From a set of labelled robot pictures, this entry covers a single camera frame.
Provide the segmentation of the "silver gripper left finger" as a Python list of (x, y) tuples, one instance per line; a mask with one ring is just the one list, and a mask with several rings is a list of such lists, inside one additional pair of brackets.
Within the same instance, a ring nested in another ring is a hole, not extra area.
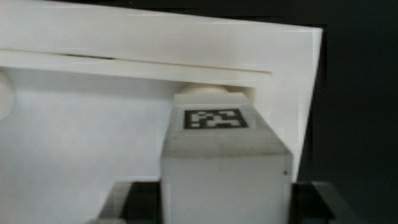
[(164, 224), (158, 181), (114, 184), (100, 215), (87, 224)]

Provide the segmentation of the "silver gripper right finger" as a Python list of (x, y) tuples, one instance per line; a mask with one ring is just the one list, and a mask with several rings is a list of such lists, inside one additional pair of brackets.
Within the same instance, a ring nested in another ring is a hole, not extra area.
[(361, 224), (334, 185), (297, 182), (291, 186), (290, 224)]

